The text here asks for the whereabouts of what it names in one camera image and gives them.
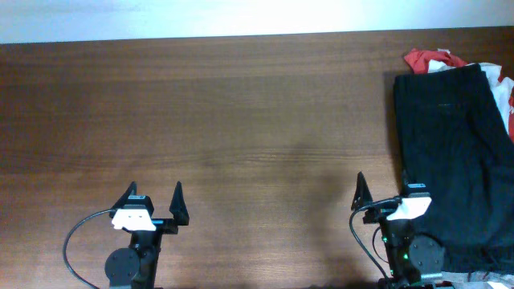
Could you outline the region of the black shorts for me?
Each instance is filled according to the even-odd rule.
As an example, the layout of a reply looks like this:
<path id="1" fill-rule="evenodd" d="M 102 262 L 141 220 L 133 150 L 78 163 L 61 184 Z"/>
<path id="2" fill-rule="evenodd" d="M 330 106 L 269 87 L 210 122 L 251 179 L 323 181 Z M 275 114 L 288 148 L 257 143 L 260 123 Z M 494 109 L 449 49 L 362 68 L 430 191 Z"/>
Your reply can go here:
<path id="1" fill-rule="evenodd" d="M 449 272 L 513 272 L 513 143 L 477 64 L 394 80 L 402 170 L 432 198 L 414 228 Z"/>

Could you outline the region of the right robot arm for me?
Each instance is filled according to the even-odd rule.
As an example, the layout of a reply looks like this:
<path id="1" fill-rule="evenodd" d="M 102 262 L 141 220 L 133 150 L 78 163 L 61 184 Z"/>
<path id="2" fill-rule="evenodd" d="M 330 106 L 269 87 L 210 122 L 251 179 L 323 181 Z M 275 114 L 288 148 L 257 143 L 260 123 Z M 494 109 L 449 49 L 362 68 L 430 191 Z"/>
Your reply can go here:
<path id="1" fill-rule="evenodd" d="M 442 280 L 445 248 L 428 234 L 417 233 L 413 220 L 423 216 L 432 202 L 423 184 L 415 184 L 406 196 L 374 201 L 365 175 L 357 174 L 356 190 L 351 204 L 349 229 L 357 244 L 381 272 L 379 288 L 435 288 Z M 377 260 L 375 249 L 369 250 L 355 231 L 353 221 L 363 213 L 365 224 L 377 224 L 385 247 L 386 270 Z"/>

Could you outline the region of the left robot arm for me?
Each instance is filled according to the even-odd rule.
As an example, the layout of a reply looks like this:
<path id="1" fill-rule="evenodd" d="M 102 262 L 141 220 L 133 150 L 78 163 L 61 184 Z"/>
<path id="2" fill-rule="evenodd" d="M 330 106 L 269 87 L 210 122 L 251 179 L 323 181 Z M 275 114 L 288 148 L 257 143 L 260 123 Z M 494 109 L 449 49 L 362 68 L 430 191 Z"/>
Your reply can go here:
<path id="1" fill-rule="evenodd" d="M 106 259 L 104 271 L 109 286 L 154 289 L 162 237 L 177 234 L 180 226 L 189 225 L 190 216 L 181 182 L 175 185 L 169 205 L 171 218 L 153 218 L 151 198 L 139 195 L 134 181 L 115 202 L 112 210 L 109 217 L 113 228 L 131 234 L 131 238 L 127 247 L 114 250 Z"/>

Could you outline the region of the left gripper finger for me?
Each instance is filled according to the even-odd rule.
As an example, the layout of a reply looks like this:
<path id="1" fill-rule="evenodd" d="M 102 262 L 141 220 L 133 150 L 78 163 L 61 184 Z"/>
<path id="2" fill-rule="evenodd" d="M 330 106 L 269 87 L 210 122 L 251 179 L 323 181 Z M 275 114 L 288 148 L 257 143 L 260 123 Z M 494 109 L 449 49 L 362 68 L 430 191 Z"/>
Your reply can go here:
<path id="1" fill-rule="evenodd" d="M 173 220 L 177 226 L 189 225 L 190 216 L 183 195 L 182 183 L 180 181 L 177 182 L 174 188 L 172 200 L 169 206 L 169 212 L 173 215 Z"/>
<path id="2" fill-rule="evenodd" d="M 121 209 L 128 201 L 129 197 L 137 194 L 137 183 L 132 181 L 126 191 L 121 195 L 121 197 L 115 202 L 115 204 L 111 207 L 112 210 L 117 211 Z"/>

